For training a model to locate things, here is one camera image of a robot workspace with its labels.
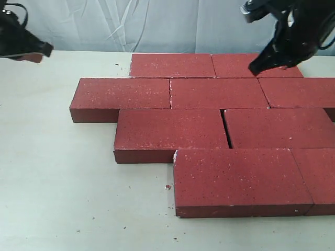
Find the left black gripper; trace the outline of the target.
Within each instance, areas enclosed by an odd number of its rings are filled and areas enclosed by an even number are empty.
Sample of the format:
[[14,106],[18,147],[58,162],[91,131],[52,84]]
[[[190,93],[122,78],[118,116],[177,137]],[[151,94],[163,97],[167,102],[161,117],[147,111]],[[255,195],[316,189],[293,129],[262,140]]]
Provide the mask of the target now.
[[14,61],[28,61],[40,63],[43,56],[50,57],[54,46],[48,42],[38,41],[37,52],[28,52],[28,39],[25,38],[28,12],[22,23],[19,17],[11,10],[1,12],[1,58]]

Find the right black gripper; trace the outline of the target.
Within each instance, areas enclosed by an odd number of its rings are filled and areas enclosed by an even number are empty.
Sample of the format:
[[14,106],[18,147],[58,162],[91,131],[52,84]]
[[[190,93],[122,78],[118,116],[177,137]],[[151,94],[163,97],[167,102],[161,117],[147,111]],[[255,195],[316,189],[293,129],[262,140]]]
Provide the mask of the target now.
[[334,44],[334,1],[292,1],[280,34],[249,64],[253,76],[295,67]]

